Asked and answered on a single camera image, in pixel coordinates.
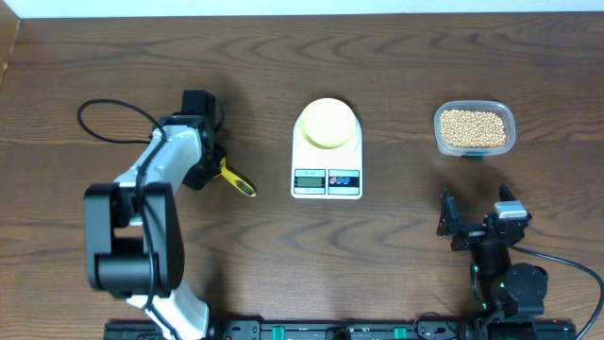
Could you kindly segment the yellow measuring scoop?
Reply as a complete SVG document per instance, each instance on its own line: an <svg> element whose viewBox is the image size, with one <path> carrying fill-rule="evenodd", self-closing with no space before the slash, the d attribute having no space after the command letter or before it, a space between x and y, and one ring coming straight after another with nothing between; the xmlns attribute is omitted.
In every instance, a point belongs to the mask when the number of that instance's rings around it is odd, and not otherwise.
<svg viewBox="0 0 604 340"><path fill-rule="evenodd" d="M223 158L220 162L220 176L226 179L232 186L234 186L245 196L255 197L257 195L257 190L252 182L230 169L227 165L226 158Z"/></svg>

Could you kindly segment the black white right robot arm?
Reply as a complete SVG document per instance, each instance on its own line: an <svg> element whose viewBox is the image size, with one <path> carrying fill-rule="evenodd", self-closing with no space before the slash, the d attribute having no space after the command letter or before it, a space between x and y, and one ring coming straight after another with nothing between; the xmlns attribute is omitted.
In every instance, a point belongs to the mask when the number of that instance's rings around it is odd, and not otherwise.
<svg viewBox="0 0 604 340"><path fill-rule="evenodd" d="M526 340L539 337L535 317L545 312L548 275L537 265L512 263L509 250L525 237L532 215L511 190L479 223L465 223L449 190L442 192L437 234L451 239L453 251L469 251L470 277L484 315L460 326L462 339Z"/></svg>

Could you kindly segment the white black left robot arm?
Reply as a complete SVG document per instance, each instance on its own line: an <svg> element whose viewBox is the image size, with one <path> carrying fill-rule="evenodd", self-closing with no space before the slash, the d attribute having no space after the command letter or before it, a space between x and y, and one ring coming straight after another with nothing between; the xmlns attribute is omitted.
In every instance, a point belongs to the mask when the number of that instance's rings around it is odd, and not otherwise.
<svg viewBox="0 0 604 340"><path fill-rule="evenodd" d="M223 154L211 113L180 111L155 122L136 162L84 195L87 277L91 287L143 311L166 339L203 339L210 308L184 279L184 244L175 195L202 189Z"/></svg>

